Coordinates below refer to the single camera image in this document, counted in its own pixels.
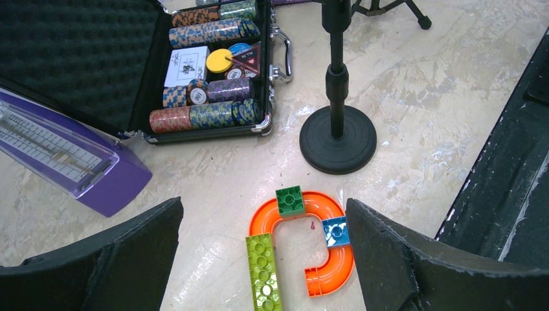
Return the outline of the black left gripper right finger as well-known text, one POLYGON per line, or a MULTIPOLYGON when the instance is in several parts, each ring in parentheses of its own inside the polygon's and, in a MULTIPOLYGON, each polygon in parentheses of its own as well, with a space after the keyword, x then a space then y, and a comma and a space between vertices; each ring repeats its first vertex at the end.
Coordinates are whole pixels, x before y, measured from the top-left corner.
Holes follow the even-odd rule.
POLYGON ((448 246, 350 198, 346 221, 367 310, 547 310, 548 271, 448 246))

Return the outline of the purple glitter microphone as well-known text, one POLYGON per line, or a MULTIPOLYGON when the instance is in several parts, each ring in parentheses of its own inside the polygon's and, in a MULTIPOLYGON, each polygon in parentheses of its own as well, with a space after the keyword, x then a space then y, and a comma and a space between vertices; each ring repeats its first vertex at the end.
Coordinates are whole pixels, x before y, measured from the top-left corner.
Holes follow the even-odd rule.
POLYGON ((271 0, 271 2, 274 6, 281 6, 281 5, 291 5, 291 4, 297 4, 297 3, 306 3, 306 2, 310 2, 310 0, 271 0))

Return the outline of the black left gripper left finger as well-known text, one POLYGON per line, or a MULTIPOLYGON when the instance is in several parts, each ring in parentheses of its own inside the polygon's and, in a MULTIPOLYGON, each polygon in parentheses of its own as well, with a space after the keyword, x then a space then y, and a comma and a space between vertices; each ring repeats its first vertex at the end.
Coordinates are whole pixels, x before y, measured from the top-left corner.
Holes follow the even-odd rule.
POLYGON ((121 224, 1 268, 2 310, 158 310, 184 215, 170 198, 121 224))

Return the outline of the black round-base stand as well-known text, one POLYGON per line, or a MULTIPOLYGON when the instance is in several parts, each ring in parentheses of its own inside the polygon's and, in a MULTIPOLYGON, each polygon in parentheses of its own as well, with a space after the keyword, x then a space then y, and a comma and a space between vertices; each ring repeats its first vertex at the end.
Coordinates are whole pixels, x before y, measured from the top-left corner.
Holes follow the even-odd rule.
POLYGON ((312 113, 303 124, 299 143, 305 160, 317 170, 349 174, 371 160, 377 143, 372 121, 361 110, 347 106, 349 73, 344 64, 343 34, 351 23, 349 1, 320 1, 322 26, 330 35, 331 62, 326 70, 330 105, 312 113))

